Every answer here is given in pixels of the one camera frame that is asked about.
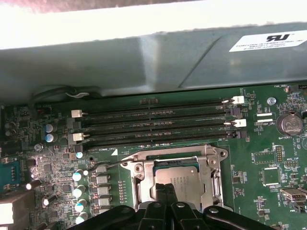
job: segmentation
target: electrolytic capacitor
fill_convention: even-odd
[[[80,213],[80,215],[76,218],[76,224],[81,224],[82,222],[88,219],[88,214],[86,212]]]
[[[34,230],[45,230],[47,228],[47,224],[45,222],[38,225]]]
[[[73,192],[73,196],[75,198],[79,198],[82,196],[82,194],[85,192],[86,188],[84,185],[79,185]]]
[[[48,133],[45,136],[45,141],[50,143],[50,142],[55,142],[58,139],[58,136],[55,133]]]
[[[86,207],[87,207],[87,201],[84,199],[81,199],[75,205],[75,210],[76,212],[82,212]]]
[[[52,133],[52,132],[55,132],[56,130],[57,130],[57,127],[55,125],[52,125],[52,124],[45,125],[46,133]]]
[[[26,189],[31,190],[31,189],[39,187],[41,184],[42,182],[40,180],[34,180],[34,181],[27,183],[25,187]]]
[[[72,175],[72,179],[74,181],[80,181],[83,177],[83,170],[79,169],[77,170],[73,175]]]
[[[58,196],[57,195],[51,195],[48,196],[47,198],[44,199],[43,204],[45,206],[48,206],[49,204],[51,204],[52,202],[54,202],[55,200],[57,200]]]

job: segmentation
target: green circuit board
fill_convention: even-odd
[[[40,115],[37,121],[31,119],[27,106],[5,107],[1,113],[2,122],[11,123],[13,126],[8,128],[9,125],[7,125],[5,131],[14,129],[16,132],[6,137],[6,142],[16,142],[16,140],[20,142],[20,149],[15,151],[18,152],[16,156],[36,161],[36,166],[29,167],[28,172],[24,173],[29,173],[32,178],[43,181],[43,184],[35,189],[37,203],[35,211],[31,214],[32,227],[40,222],[57,221],[59,229],[64,230],[75,224],[78,213],[74,210],[74,205],[77,199],[73,197],[72,192],[81,184],[93,187],[89,177],[84,177],[78,182],[72,180],[73,173],[78,169],[85,170],[102,161],[117,162],[129,154],[144,149],[157,150],[210,144],[229,151],[229,157],[221,162],[225,205],[241,215],[274,226],[276,229],[306,229],[307,213],[295,210],[292,202],[280,191],[285,188],[307,189],[307,120],[304,119],[304,111],[307,110],[307,90],[305,85],[307,82],[45,103],[37,105]],[[240,95],[244,96],[244,103],[239,108],[243,119],[247,120],[247,126],[242,128],[247,132],[244,138],[202,139],[195,135],[195,139],[194,137],[185,140],[175,138],[166,144],[160,142],[157,145],[116,145],[116,141],[120,139],[108,137],[103,140],[113,141],[115,144],[89,148],[84,151],[80,159],[76,158],[76,153],[68,144],[69,135],[73,133],[73,129],[68,127],[67,119],[71,118],[72,110],[82,110],[88,115],[91,115],[91,111],[120,113],[119,110],[122,108],[143,109],[178,103],[193,104],[224,100]],[[276,99],[274,105],[268,104],[269,97]],[[297,133],[292,136],[285,135],[278,128],[281,123],[280,117],[288,114],[296,115],[302,122],[302,131],[297,131],[298,127],[295,127],[294,132]],[[178,135],[184,135],[184,122],[182,120],[180,125],[183,128]],[[54,131],[57,136],[54,142],[49,143],[45,140],[46,124],[57,127]],[[42,147],[39,151],[35,150],[37,144]],[[132,206],[130,172],[118,166],[110,168],[107,175],[112,195],[110,205]],[[50,194],[57,194],[58,199],[54,205],[43,208],[41,200]],[[87,189],[80,198],[90,203],[96,197],[91,189]],[[94,216],[97,214],[95,209],[98,208],[90,204],[85,212],[89,217]]]

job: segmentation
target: black cable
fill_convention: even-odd
[[[81,93],[81,92],[99,92],[100,90],[101,89],[97,86],[82,86],[82,87],[65,86],[65,87],[60,87],[60,88],[38,93],[34,95],[28,103],[30,116],[32,117],[33,120],[37,120],[37,112],[35,108],[35,103],[43,99],[46,99],[48,97],[52,97],[52,96],[56,96],[56,95],[64,94],[64,93],[68,93],[71,95],[77,95],[78,93]]]
[[[95,164],[92,168],[87,169],[87,171],[89,173],[92,173],[93,171],[95,171],[100,166],[106,166],[107,168],[111,168],[111,167],[117,166],[119,164],[127,163],[127,162],[130,162],[130,161],[133,161],[133,159],[127,159],[127,160],[124,160],[124,161],[117,161],[117,162],[112,163],[112,164],[100,162],[100,163]]]

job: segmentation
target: white label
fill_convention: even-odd
[[[307,30],[247,35],[241,37],[229,52],[293,47],[306,40]]]

